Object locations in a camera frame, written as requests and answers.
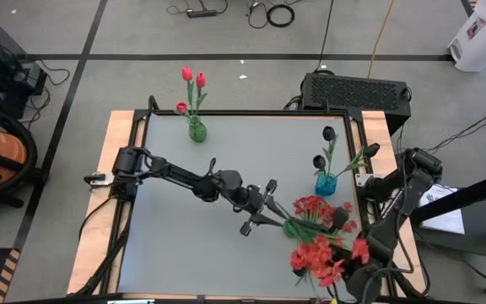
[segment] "blue glass vase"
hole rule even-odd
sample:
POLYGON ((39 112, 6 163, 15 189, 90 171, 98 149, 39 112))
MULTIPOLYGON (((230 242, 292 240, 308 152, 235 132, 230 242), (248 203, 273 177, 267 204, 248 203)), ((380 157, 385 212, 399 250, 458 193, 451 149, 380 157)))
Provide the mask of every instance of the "blue glass vase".
POLYGON ((337 177, 332 175, 320 174, 316 179, 315 192, 321 197, 333 195, 337 190, 337 177))

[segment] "black box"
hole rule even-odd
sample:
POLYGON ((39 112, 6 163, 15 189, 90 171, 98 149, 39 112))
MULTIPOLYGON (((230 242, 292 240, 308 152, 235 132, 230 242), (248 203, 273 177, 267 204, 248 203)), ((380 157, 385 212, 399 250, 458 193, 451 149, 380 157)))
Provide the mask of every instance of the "black box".
POLYGON ((303 84, 303 109, 347 110, 359 121, 362 111, 386 113, 389 134, 394 134, 409 118, 411 90, 405 82, 361 79, 308 73, 303 84))

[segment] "black tulip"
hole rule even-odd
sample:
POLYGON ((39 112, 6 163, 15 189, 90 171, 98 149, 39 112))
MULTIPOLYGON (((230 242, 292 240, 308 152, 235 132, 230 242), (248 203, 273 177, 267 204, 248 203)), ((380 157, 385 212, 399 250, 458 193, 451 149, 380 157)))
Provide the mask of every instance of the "black tulip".
POLYGON ((297 269, 292 269, 292 272, 293 272, 295 275, 297 275, 297 276, 299 276, 299 277, 302 277, 302 276, 304 276, 304 275, 305 275, 305 273, 307 272, 307 269, 306 269, 306 268, 302 268, 302 269, 299 269, 299 270, 297 270, 297 269))
POLYGON ((324 170, 326 168, 326 159, 321 155, 317 155, 312 159, 312 165, 316 169, 324 170))
POLYGON ((373 143, 372 145, 368 146, 363 150, 363 155, 370 158, 376 155, 379 149, 380 149, 380 145, 377 143, 373 143))
POLYGON ((333 127, 324 127, 324 130, 321 132, 321 135, 324 137, 326 141, 332 141, 335 139, 335 129, 333 127))

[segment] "red tulip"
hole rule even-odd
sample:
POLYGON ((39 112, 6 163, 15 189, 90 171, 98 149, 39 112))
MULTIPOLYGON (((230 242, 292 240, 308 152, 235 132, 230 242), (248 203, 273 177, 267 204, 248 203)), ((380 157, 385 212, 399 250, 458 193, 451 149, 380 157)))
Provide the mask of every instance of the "red tulip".
POLYGON ((185 114, 186 112, 186 103, 181 101, 181 102, 178 102, 177 105, 175 106, 175 109, 181 113, 181 114, 185 114))
POLYGON ((183 68, 183 80, 191 81, 192 80, 192 71, 189 67, 183 68))
POLYGON ((198 88, 203 88, 206 86, 206 76, 203 73, 198 73, 196 76, 196 86, 198 88))

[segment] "black floor stripe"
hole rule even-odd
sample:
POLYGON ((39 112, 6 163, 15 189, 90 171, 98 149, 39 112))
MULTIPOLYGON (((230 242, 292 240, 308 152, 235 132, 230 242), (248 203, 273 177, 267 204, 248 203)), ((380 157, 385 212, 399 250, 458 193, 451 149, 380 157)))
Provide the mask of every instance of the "black floor stripe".
MULTIPOLYGON (((59 145, 59 141, 61 140, 61 136, 63 134, 63 128, 65 127, 65 123, 67 122, 68 113, 71 110, 74 96, 76 95, 78 85, 80 84, 80 79, 82 78, 82 74, 84 73, 85 63, 87 62, 87 55, 91 52, 91 47, 93 45, 95 35, 97 34, 97 30, 99 29, 100 20, 102 19, 102 14, 105 11, 106 2, 107 0, 100 0, 99 2, 99 7, 97 8, 97 12, 93 19, 93 24, 89 29, 84 49, 82 50, 82 54, 80 55, 78 65, 76 67, 76 70, 74 71, 73 79, 71 80, 71 84, 68 88, 67 96, 65 97, 65 101, 63 102, 61 113, 59 114, 59 118, 57 119, 56 128, 54 129, 54 133, 51 136, 48 150, 46 151, 46 155, 44 157, 44 160, 42 161, 43 170, 49 171, 51 169, 51 165, 54 161, 54 156, 56 155, 57 146, 59 145)), ((18 230, 16 239, 14 240, 13 247, 19 249, 20 251, 24 248, 25 240, 30 233, 31 223, 33 222, 33 217, 35 216, 35 212, 37 210, 37 207, 39 206, 43 190, 43 185, 35 186, 35 188, 33 189, 33 193, 31 194, 27 210, 25 210, 24 218, 22 219, 22 223, 18 230)))
MULTIPOLYGON (((78 54, 29 54, 29 60, 79 60, 78 54)), ((371 54, 324 54, 323 60, 369 61, 371 54)), ((319 54, 88 54, 86 60, 107 61, 183 61, 183 60, 318 60, 319 54)), ((453 61, 451 55, 376 55, 376 61, 453 61)))
POLYGON ((473 9, 472 9, 472 5, 470 5, 470 2, 468 0, 461 0, 461 3, 468 17, 472 15, 473 9))

